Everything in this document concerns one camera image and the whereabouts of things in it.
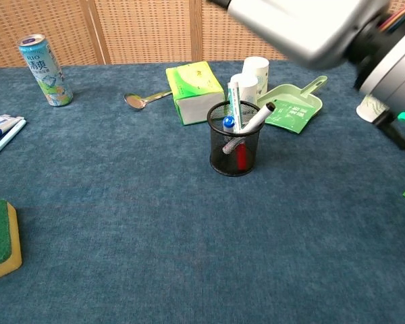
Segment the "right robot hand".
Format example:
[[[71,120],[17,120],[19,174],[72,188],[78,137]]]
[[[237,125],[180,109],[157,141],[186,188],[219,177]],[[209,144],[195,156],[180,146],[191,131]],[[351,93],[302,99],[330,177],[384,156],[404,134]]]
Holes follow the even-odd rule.
[[[312,70],[345,62],[357,34],[389,8],[386,0],[230,0],[215,4],[288,59]]]

